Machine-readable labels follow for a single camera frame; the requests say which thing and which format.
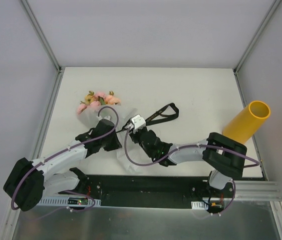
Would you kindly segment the black ribbon gold lettering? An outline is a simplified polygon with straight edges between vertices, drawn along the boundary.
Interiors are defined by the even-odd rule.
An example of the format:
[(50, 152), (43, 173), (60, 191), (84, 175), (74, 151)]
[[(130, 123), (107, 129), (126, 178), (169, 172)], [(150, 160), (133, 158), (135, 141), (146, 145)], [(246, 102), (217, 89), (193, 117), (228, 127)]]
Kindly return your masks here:
[[(166, 111), (168, 108), (174, 111), (173, 114), (164, 114), (164, 111)], [(171, 102), (159, 110), (157, 110), (155, 113), (150, 115), (148, 118), (145, 119), (146, 126), (152, 126), (157, 125), (169, 121), (173, 121), (179, 117), (179, 109), (176, 107), (176, 105)]]

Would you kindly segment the white wrapping paper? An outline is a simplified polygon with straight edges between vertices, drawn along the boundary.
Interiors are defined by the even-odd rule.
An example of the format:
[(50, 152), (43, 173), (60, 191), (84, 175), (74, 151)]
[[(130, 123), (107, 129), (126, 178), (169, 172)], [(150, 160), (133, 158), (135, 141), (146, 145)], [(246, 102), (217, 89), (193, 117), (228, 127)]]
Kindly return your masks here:
[[(99, 106), (93, 109), (87, 109), (82, 114), (78, 115), (78, 120), (84, 124), (87, 128), (92, 128), (97, 125), (98, 123), (98, 112), (103, 106)], [(118, 113), (119, 116), (119, 123), (116, 128), (117, 131), (121, 130), (123, 126), (129, 121), (132, 117), (137, 115), (137, 109), (134, 107), (128, 106), (121, 106), (121, 105), (111, 105), (113, 109)], [(116, 122), (116, 115), (113, 110), (109, 108), (105, 108), (101, 111), (100, 115), (104, 116), (111, 116), (111, 121)], [(119, 164), (125, 169), (128, 174), (140, 174), (141, 169), (140, 167), (132, 164), (128, 158), (126, 157), (125, 150), (124, 150), (124, 139), (125, 139), (125, 131), (117, 133), (118, 139), (122, 144), (122, 148), (116, 151), (116, 157)], [(132, 143), (130, 139), (127, 140), (127, 147), (128, 147), (128, 154), (129, 156), (136, 162), (140, 160), (141, 151), (137, 149), (137, 147)]]

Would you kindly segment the pink yellow flower bouquet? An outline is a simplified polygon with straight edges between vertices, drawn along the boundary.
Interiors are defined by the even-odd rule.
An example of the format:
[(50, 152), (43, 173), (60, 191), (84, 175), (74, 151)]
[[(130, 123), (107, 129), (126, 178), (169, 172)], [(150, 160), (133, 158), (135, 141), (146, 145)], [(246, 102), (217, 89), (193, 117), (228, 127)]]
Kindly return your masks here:
[(84, 97), (77, 107), (76, 114), (79, 116), (87, 109), (95, 109), (99, 106), (105, 105), (120, 105), (121, 100), (118, 98), (113, 91), (109, 91), (108, 93), (104, 92), (93, 92), (89, 91), (89, 93)]

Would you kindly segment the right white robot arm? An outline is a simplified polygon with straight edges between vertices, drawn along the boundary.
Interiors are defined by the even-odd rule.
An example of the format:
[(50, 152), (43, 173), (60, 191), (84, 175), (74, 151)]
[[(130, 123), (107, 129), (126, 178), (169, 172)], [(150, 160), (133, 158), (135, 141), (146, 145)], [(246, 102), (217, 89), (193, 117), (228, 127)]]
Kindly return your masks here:
[(160, 140), (152, 130), (143, 128), (137, 132), (130, 130), (126, 138), (138, 144), (151, 163), (137, 163), (130, 156), (129, 161), (140, 167), (160, 164), (164, 167), (187, 162), (206, 162), (213, 170), (206, 184), (206, 193), (219, 196), (227, 182), (243, 175), (247, 147), (217, 132), (197, 143), (174, 144)]

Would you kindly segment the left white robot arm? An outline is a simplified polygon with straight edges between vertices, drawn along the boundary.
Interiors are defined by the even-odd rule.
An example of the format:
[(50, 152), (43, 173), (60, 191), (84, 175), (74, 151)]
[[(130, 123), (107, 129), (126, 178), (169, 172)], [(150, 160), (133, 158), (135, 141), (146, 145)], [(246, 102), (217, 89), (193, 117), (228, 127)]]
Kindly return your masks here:
[(11, 208), (26, 212), (47, 195), (67, 190), (77, 195), (84, 193), (87, 183), (77, 168), (101, 149), (109, 152), (122, 147), (116, 127), (112, 121), (101, 119), (96, 127), (55, 153), (33, 160), (19, 159), (3, 186), (11, 198)]

